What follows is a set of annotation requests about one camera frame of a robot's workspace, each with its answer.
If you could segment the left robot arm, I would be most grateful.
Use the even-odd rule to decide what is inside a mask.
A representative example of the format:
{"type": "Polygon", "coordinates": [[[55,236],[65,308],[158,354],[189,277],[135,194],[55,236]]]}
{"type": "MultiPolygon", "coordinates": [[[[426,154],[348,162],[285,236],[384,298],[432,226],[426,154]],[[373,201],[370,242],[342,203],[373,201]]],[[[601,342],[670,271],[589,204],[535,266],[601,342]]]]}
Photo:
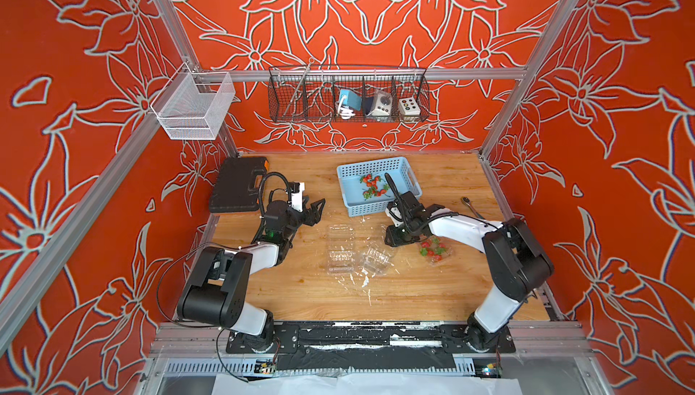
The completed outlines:
{"type": "Polygon", "coordinates": [[[304,191],[303,183],[289,182],[283,200],[260,201],[259,229],[250,245],[203,248],[179,297],[177,316],[226,329],[255,353],[271,349],[273,313],[248,303],[247,290],[251,275],[282,264],[300,227],[321,221],[326,201],[312,203],[304,191]]]}

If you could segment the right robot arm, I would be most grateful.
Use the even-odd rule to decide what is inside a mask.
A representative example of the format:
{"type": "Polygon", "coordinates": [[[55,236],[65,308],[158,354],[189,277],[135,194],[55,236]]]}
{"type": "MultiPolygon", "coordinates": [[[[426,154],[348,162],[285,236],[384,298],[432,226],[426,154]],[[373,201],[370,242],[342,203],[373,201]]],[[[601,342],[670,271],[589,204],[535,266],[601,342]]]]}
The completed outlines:
{"type": "Polygon", "coordinates": [[[488,221],[438,204],[425,207],[412,192],[397,194],[387,204],[386,214],[393,224],[387,228],[385,244],[392,248],[438,237],[485,255],[493,286],[469,316],[463,336],[478,353],[496,346],[510,319],[555,271],[547,252],[522,220],[488,221]]]}

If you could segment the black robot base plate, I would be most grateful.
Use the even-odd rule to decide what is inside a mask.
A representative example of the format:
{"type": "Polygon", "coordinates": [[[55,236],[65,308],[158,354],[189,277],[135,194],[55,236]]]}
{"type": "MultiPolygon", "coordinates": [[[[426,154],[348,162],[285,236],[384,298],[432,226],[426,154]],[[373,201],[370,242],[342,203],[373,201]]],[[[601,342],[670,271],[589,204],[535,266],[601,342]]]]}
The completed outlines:
{"type": "Polygon", "coordinates": [[[441,322],[280,322],[265,351],[267,371],[291,373],[453,373],[474,376],[484,359],[516,353],[510,330],[483,352],[466,324],[441,322]]]}

